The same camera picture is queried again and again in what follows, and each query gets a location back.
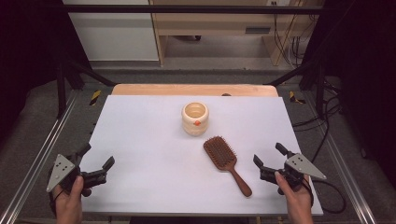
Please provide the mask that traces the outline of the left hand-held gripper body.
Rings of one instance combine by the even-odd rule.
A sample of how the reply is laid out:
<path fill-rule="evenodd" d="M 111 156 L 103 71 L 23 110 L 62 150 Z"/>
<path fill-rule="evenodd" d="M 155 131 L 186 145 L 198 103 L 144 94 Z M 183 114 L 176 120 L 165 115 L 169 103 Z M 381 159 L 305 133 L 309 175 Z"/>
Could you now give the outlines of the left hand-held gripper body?
<path fill-rule="evenodd" d="M 82 195 L 88 197 L 91 195 L 92 187 L 101 185 L 103 180 L 96 180 L 91 177 L 93 172 L 87 173 L 80 170 L 82 158 L 76 158 L 75 153 L 69 156 L 58 154 L 56 160 L 49 172 L 49 181 L 46 192 L 52 192 L 57 185 L 60 185 L 66 192 L 70 192 L 78 176 L 83 177 Z"/>

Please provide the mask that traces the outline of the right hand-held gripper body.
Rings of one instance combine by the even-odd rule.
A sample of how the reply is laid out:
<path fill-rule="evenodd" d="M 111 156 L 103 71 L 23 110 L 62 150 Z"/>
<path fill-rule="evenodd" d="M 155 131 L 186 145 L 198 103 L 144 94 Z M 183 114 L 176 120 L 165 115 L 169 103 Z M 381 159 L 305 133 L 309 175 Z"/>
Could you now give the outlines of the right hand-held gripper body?
<path fill-rule="evenodd" d="M 278 172 L 283 175 L 292 189 L 301 186 L 305 175 L 310 175 L 322 180 L 327 176 L 323 174 L 308 158 L 301 153 L 290 151 L 282 152 L 286 157 L 284 168 Z"/>

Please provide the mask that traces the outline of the brown wooden hairbrush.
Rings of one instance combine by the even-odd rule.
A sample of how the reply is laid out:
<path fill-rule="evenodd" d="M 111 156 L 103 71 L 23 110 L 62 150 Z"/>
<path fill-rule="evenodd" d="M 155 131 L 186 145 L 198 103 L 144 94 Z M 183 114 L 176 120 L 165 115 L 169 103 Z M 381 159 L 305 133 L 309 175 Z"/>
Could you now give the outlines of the brown wooden hairbrush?
<path fill-rule="evenodd" d="M 245 197 L 250 197 L 252 190 L 240 174 L 236 172 L 237 158 L 226 140 L 222 136 L 213 136 L 204 142 L 203 148 L 214 165 L 221 171 L 229 172 L 242 194 Z"/>

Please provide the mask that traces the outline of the cream ribbed cup with beak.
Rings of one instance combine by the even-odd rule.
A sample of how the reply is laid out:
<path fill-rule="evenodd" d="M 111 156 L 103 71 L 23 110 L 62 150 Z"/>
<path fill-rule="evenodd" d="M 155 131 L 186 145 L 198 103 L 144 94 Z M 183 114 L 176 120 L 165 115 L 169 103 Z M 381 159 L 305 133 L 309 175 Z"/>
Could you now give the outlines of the cream ribbed cup with beak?
<path fill-rule="evenodd" d="M 205 104 L 191 102 L 181 110 L 183 130 L 192 136 L 203 134 L 208 128 L 209 110 Z"/>

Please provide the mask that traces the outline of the person's left hand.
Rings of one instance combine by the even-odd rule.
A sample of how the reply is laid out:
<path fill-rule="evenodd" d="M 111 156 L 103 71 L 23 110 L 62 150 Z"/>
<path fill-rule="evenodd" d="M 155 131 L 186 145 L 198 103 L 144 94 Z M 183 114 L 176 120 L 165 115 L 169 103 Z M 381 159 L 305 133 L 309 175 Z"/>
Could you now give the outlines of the person's left hand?
<path fill-rule="evenodd" d="M 81 224 L 82 203 L 81 192 L 83 190 L 83 178 L 78 176 L 69 193 L 65 192 L 60 185 L 53 191 L 55 196 L 56 224 Z"/>

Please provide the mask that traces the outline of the person's right hand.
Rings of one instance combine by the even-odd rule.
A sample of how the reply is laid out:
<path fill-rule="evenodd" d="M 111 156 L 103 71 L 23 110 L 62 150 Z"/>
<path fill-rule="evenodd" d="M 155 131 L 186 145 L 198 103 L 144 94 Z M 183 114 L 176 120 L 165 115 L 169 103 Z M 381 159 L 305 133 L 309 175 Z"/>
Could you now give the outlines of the person's right hand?
<path fill-rule="evenodd" d="M 307 189 L 292 189 L 279 172 L 275 172 L 276 183 L 283 191 L 291 224 L 314 224 L 311 213 L 311 195 Z"/>

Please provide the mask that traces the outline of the white board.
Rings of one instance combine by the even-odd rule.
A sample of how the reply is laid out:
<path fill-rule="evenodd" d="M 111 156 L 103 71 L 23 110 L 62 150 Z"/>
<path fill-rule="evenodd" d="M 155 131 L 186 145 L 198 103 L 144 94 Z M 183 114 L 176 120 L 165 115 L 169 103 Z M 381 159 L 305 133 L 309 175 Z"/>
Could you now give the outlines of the white board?
<path fill-rule="evenodd" d="M 279 169 L 282 144 L 298 152 L 296 136 L 280 97 L 201 96 L 209 126 L 200 136 L 182 128 L 181 110 L 191 96 L 110 95 L 80 165 L 100 168 L 115 163 L 106 183 L 83 199 L 86 213 L 115 216 L 248 216 L 286 213 L 276 185 L 261 180 L 253 159 Z M 252 194 L 246 197 L 233 176 L 217 169 L 203 144 L 221 136 L 234 151 L 235 170 Z"/>

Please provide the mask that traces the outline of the yellow black tape strip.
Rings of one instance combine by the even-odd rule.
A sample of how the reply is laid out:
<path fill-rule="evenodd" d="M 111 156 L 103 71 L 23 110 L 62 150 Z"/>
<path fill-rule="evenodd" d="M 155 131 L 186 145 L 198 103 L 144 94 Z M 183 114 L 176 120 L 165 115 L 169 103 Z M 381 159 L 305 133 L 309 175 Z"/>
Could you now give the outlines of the yellow black tape strip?
<path fill-rule="evenodd" d="M 290 102 L 300 104 L 300 105 L 306 104 L 306 101 L 304 99 L 296 98 L 294 91 L 290 91 Z"/>
<path fill-rule="evenodd" d="M 97 100 L 98 100 L 98 98 L 99 98 L 99 96 L 100 96 L 100 94 L 101 94 L 101 91 L 100 91 L 100 90 L 94 91 L 94 93 L 93 93 L 93 95 L 92 95 L 92 98 L 91 98 L 91 100 L 90 100 L 89 105 L 95 105 L 96 102 L 97 102 Z"/>

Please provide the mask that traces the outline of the black metal stand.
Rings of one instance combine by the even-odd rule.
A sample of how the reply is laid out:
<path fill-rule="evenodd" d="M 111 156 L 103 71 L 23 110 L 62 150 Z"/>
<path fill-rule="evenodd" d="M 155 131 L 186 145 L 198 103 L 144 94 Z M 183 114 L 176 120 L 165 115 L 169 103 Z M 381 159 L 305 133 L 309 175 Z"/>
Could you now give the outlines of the black metal stand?
<path fill-rule="evenodd" d="M 89 77 L 105 84 L 108 87 L 115 87 L 117 85 L 116 82 L 102 77 L 101 75 L 94 72 L 91 68 L 74 61 L 58 63 L 58 66 L 56 67 L 58 119 L 65 113 L 66 110 L 65 81 L 68 80 L 73 90 L 81 90 L 85 83 L 80 77 L 80 74 L 88 75 Z"/>
<path fill-rule="evenodd" d="M 268 85 L 276 87 L 296 76 L 302 77 L 299 83 L 299 87 L 302 91 L 311 91 L 313 86 L 316 86 L 315 111 L 321 119 L 324 119 L 323 96 L 325 74 L 322 61 L 310 60 L 289 71 L 286 75 L 268 82 Z"/>

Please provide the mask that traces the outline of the light wooden table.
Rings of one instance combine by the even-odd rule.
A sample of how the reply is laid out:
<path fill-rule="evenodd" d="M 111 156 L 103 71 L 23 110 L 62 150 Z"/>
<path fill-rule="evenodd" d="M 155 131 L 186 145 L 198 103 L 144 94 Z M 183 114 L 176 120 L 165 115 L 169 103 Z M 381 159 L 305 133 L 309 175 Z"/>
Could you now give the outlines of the light wooden table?
<path fill-rule="evenodd" d="M 205 95 L 277 97 L 271 85 L 251 84 L 118 84 L 112 95 Z"/>

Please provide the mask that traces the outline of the dark curtain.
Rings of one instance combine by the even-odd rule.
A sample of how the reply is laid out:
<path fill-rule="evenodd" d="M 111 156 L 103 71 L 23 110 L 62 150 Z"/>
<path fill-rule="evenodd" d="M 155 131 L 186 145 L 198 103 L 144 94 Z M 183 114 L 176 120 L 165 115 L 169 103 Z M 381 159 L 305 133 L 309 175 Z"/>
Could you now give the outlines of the dark curtain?
<path fill-rule="evenodd" d="M 341 79 L 342 103 L 363 147 L 396 189 L 396 0 L 324 0 L 304 58 L 334 30 L 323 52 Z"/>
<path fill-rule="evenodd" d="M 65 11 L 64 0 L 0 0 L 0 141 L 11 132 L 31 89 L 57 78 L 62 67 L 72 85 L 82 79 L 71 66 L 89 68 L 88 57 Z"/>

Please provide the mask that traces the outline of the white cabinet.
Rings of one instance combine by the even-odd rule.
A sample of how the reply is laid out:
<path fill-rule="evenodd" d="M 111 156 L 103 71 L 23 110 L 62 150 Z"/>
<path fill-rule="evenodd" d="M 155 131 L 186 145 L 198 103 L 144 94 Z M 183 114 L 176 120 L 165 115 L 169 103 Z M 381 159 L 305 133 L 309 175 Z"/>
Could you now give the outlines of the white cabinet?
<path fill-rule="evenodd" d="M 69 17 L 92 62 L 159 60 L 148 13 L 70 13 Z"/>

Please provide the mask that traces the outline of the light wooden desk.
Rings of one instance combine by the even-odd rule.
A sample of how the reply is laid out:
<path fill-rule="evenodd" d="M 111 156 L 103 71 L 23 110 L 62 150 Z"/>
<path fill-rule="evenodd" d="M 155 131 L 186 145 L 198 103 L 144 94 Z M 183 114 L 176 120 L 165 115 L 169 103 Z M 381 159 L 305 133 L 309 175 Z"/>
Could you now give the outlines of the light wooden desk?
<path fill-rule="evenodd" d="M 148 0 L 152 6 L 321 7 L 325 0 Z M 264 42 L 271 62 L 278 66 L 288 39 L 309 37 L 315 23 L 307 15 L 154 13 L 155 33 L 171 35 L 256 35 Z"/>

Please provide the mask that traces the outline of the metal floor rail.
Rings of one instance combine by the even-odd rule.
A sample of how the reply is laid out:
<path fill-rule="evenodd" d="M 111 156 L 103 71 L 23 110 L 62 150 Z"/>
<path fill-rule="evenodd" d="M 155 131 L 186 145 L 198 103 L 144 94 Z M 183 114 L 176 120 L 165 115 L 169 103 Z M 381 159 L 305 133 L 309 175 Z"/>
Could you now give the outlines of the metal floor rail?
<path fill-rule="evenodd" d="M 14 224 L 17 220 L 17 217 L 31 193 L 32 188 L 35 185 L 35 182 L 38 179 L 56 141 L 58 140 L 78 97 L 79 91 L 70 92 L 64 112 L 54 121 L 44 143 L 36 153 L 35 159 L 22 180 L 18 190 L 7 208 L 4 210 L 3 214 L 0 216 L 0 224 Z"/>
<path fill-rule="evenodd" d="M 326 124 L 320 126 L 320 129 L 322 134 L 325 134 L 327 133 L 327 131 L 330 130 L 329 126 Z M 377 224 L 370 206 L 366 202 L 358 183 L 353 177 L 353 174 L 347 166 L 346 161 L 344 160 L 338 146 L 336 145 L 330 133 L 327 133 L 325 137 L 325 142 L 328 146 L 328 151 L 330 154 L 330 158 L 332 159 L 332 163 L 343 183 L 346 194 L 353 205 L 353 208 L 360 220 L 360 223 Z"/>

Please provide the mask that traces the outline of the black horizontal frame bar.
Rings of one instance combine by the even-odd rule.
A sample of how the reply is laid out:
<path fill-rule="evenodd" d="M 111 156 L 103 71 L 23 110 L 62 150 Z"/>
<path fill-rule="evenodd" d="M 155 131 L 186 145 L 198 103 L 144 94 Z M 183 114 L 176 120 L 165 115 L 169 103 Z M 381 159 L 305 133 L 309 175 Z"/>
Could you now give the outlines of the black horizontal frame bar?
<path fill-rule="evenodd" d="M 319 15 L 323 7 L 241 7 L 241 6 L 145 6 L 145 5 L 64 5 L 76 13 L 204 13 L 204 14 L 297 14 Z"/>

